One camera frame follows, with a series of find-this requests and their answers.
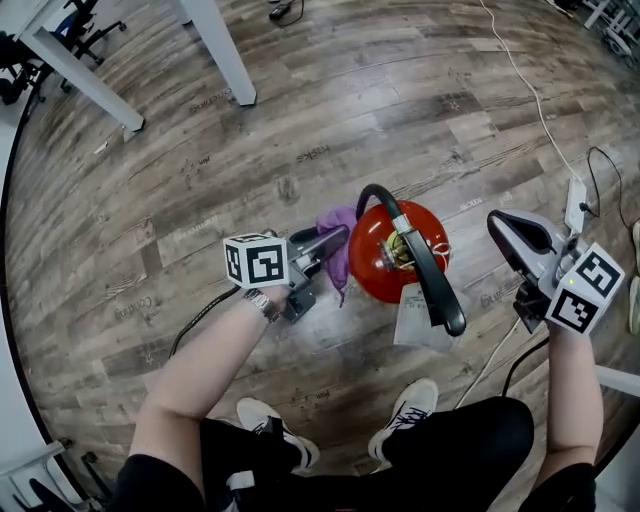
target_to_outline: person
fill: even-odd
[[[418,380],[369,443],[391,468],[360,477],[292,474],[311,467],[318,448],[258,400],[238,403],[244,428],[205,419],[288,293],[245,294],[169,360],[140,410],[107,510],[487,510],[533,445],[531,413],[512,398],[435,412],[436,384]],[[520,510],[592,511],[603,412],[591,343],[549,327],[547,451]]]

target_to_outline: white cable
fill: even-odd
[[[480,371],[480,373],[476,377],[476,380],[473,381],[471,386],[469,386],[469,389],[467,389],[465,394],[462,395],[462,398],[458,401],[458,403],[456,404],[454,409],[457,409],[458,407],[460,407],[462,405],[462,402],[464,402],[466,400],[466,398],[469,396],[469,393],[471,393],[471,391],[473,391],[473,388],[476,387],[478,382],[480,382],[482,380],[482,377],[484,377],[484,374],[487,373],[487,370],[489,369],[489,366],[491,365],[491,362],[493,361],[493,358],[496,356],[498,351],[502,348],[502,345],[504,345],[505,342],[509,339],[509,337],[513,334],[513,331],[516,330],[516,327],[518,327],[519,323],[520,323],[520,318],[518,318],[516,320],[516,323],[513,324],[513,327],[507,333],[507,335],[504,338],[502,338],[502,341],[500,343],[498,343],[498,346],[493,349],[493,352],[491,352],[491,356],[489,356],[489,360],[485,363],[484,367],[482,368],[482,370]]]
[[[564,155],[562,154],[562,151],[560,151],[560,148],[558,147],[558,145],[556,144],[556,141],[554,140],[553,136],[551,135],[551,132],[549,131],[549,128],[547,128],[547,123],[544,122],[544,115],[542,115],[542,106],[540,105],[540,97],[538,96],[538,93],[533,88],[533,86],[529,82],[527,82],[527,79],[522,76],[522,73],[520,73],[520,70],[518,69],[518,66],[516,66],[515,62],[513,62],[513,57],[511,56],[511,52],[509,51],[509,47],[507,46],[507,43],[505,43],[504,40],[498,35],[498,32],[496,32],[496,17],[487,8],[487,6],[484,5],[484,1],[483,0],[480,0],[480,3],[482,4],[482,7],[484,8],[484,10],[489,13],[489,16],[491,16],[491,30],[493,30],[493,34],[498,38],[498,41],[500,41],[500,43],[502,44],[502,46],[506,50],[507,56],[509,57],[509,61],[511,61],[511,65],[513,66],[513,69],[516,70],[516,73],[518,73],[518,76],[520,77],[520,80],[522,80],[524,82],[524,84],[531,90],[531,92],[535,96],[536,104],[538,105],[538,114],[540,115],[540,121],[542,122],[542,127],[544,128],[544,131],[546,132],[547,137],[549,137],[549,140],[551,141],[551,144],[553,144],[553,147],[556,149],[556,151],[560,155],[560,158],[562,159],[564,164],[567,166],[567,169],[569,169],[571,171],[571,174],[573,174],[578,179],[578,181],[580,181],[580,183],[582,183],[582,178],[580,178],[580,176],[578,176],[578,173],[576,173],[576,171],[573,170],[573,167],[571,167],[569,162],[567,162],[567,159],[564,157]]]

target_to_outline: cable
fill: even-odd
[[[544,131],[547,134],[547,137],[549,137],[549,140],[551,141],[551,144],[553,144],[553,147],[558,152],[558,155],[560,155],[560,158],[562,159],[564,164],[567,166],[567,169],[569,169],[571,171],[571,174],[573,174],[578,179],[578,181],[580,181],[582,183],[582,179],[580,178],[580,176],[578,176],[578,173],[576,173],[576,171],[573,170],[573,167],[571,167],[569,162],[567,162],[567,159],[564,157],[564,155],[562,154],[562,151],[560,151],[560,148],[556,144],[555,139],[551,135],[551,132],[549,131],[549,128],[547,128],[547,123],[544,122],[544,116],[542,115],[542,106],[540,104],[540,98],[538,97],[538,93],[533,88],[533,86],[529,82],[527,82],[526,78],[522,76],[522,73],[520,73],[520,70],[518,69],[518,66],[516,66],[516,63],[513,61],[513,57],[511,56],[511,52],[509,51],[509,47],[507,46],[507,43],[505,43],[504,40],[498,35],[498,32],[496,32],[496,18],[495,18],[495,16],[487,8],[487,6],[484,5],[484,1],[483,0],[480,0],[480,4],[484,8],[484,10],[489,13],[489,16],[491,16],[491,30],[493,30],[493,34],[498,38],[498,41],[500,41],[500,43],[502,43],[502,46],[506,50],[507,56],[509,57],[509,61],[511,61],[511,65],[513,66],[513,69],[515,69],[516,73],[520,77],[520,80],[522,80],[524,82],[524,84],[529,88],[529,90],[535,96],[536,104],[538,105],[538,114],[540,115],[540,122],[542,123],[542,127],[544,128]]]
[[[507,396],[507,391],[509,389],[509,384],[511,384],[511,377],[513,377],[513,372],[516,371],[516,368],[520,366],[520,363],[524,361],[527,357],[533,354],[536,350],[541,349],[547,343],[549,343],[549,337],[547,336],[544,340],[538,343],[535,347],[530,348],[524,354],[522,354],[515,363],[511,365],[511,369],[509,370],[509,374],[507,375],[507,380],[504,381],[504,387],[502,388],[502,396]]]
[[[600,206],[600,191],[598,190],[598,182],[596,181],[595,174],[593,174],[593,169],[591,168],[591,151],[593,151],[594,149],[598,149],[598,148],[593,146],[589,148],[589,151],[587,151],[587,165],[589,166],[589,172],[591,173],[593,186],[596,189],[596,198],[598,199],[598,213],[594,213],[594,211],[591,208],[589,208],[589,205],[587,203],[580,203],[580,210],[582,210],[583,212],[587,212],[592,217],[600,218],[600,212],[602,212],[602,208]]]
[[[228,290],[228,291],[224,292],[223,294],[218,295],[215,299],[213,299],[211,302],[209,302],[209,304],[207,304],[202,309],[202,311],[200,311],[200,313],[198,313],[195,317],[193,317],[193,319],[176,336],[176,339],[173,342],[173,346],[171,347],[171,352],[169,352],[169,359],[171,359],[175,355],[175,353],[178,351],[178,345],[180,345],[180,340],[182,340],[184,335],[187,334],[191,329],[193,329],[196,326],[196,324],[200,320],[202,320],[204,318],[204,316],[209,311],[211,311],[213,308],[215,308],[223,300],[226,300],[229,297],[231,297],[239,289],[240,289],[240,287],[238,285],[235,285],[233,288],[231,288],[231,290]]]
[[[295,2],[296,0],[291,0],[289,2],[289,6],[291,6],[291,4],[293,4],[293,2]],[[295,20],[290,21],[289,23],[276,23],[276,25],[278,25],[280,28],[284,28],[284,27],[288,27],[289,25],[293,25],[294,23],[298,23],[301,19],[302,16],[304,16],[304,0],[300,0],[302,3],[302,8],[300,9],[300,16],[298,16]]]
[[[630,230],[631,226],[629,224],[627,224],[627,221],[624,219],[624,215],[622,213],[622,175],[620,174],[620,171],[616,167],[616,164],[613,163],[613,160],[611,160],[611,158],[609,158],[609,155],[607,155],[604,151],[602,151],[597,146],[591,146],[589,148],[589,151],[587,151],[587,164],[589,165],[589,172],[591,173],[591,177],[593,178],[593,185],[596,187],[596,195],[597,195],[597,198],[598,198],[598,215],[594,214],[591,211],[591,209],[586,205],[585,205],[586,206],[586,210],[583,210],[583,211],[588,211],[594,217],[600,217],[600,213],[601,213],[600,212],[600,192],[598,191],[598,184],[596,183],[596,178],[595,178],[595,176],[593,174],[593,169],[591,168],[591,153],[593,151],[598,151],[607,160],[609,160],[609,163],[613,167],[613,170],[616,171],[616,174],[618,175],[618,192],[619,192],[619,194],[618,194],[618,214],[620,215],[620,220],[622,221],[622,224],[624,225],[624,227]]]
[[[464,395],[462,395],[462,398],[460,398],[460,400],[458,401],[458,403],[456,404],[454,409],[457,409],[458,407],[460,407],[462,405],[462,402],[464,402],[466,400],[466,398],[469,396],[469,393],[471,393],[471,391],[473,391],[473,388],[476,387],[478,382],[480,382],[482,380],[482,377],[484,377],[484,374],[487,372],[487,369],[491,365],[491,362],[493,361],[493,358],[496,356],[496,354],[499,352],[499,350],[502,348],[502,346],[505,344],[505,342],[509,339],[509,337],[513,334],[513,332],[516,330],[516,327],[518,327],[519,324],[520,324],[520,317],[518,317],[516,322],[513,324],[513,327],[511,327],[511,329],[507,333],[507,335],[504,338],[502,338],[502,341],[500,343],[498,343],[498,346],[496,346],[496,348],[493,349],[493,352],[491,352],[491,356],[489,356],[489,360],[485,363],[484,367],[482,368],[482,370],[480,371],[480,373],[476,377],[476,380],[473,381],[471,386],[469,386],[467,391],[465,391]]]

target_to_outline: black pants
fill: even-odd
[[[383,443],[391,469],[362,477],[291,475],[300,463],[297,448],[225,423],[203,422],[201,440],[212,510],[228,505],[229,476],[251,470],[255,487],[236,495],[243,511],[469,512],[487,510],[524,462],[533,420],[525,404],[502,397],[434,413]]]

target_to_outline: black hose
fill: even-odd
[[[367,201],[371,196],[376,196],[380,200],[382,205],[389,212],[389,215],[391,215],[391,220],[402,215],[400,205],[398,204],[398,201],[396,201],[396,198],[391,195],[391,192],[381,185],[371,183],[364,187],[362,192],[360,192],[358,206],[356,207],[356,220],[360,220],[360,217],[362,217],[364,209],[367,206]]]

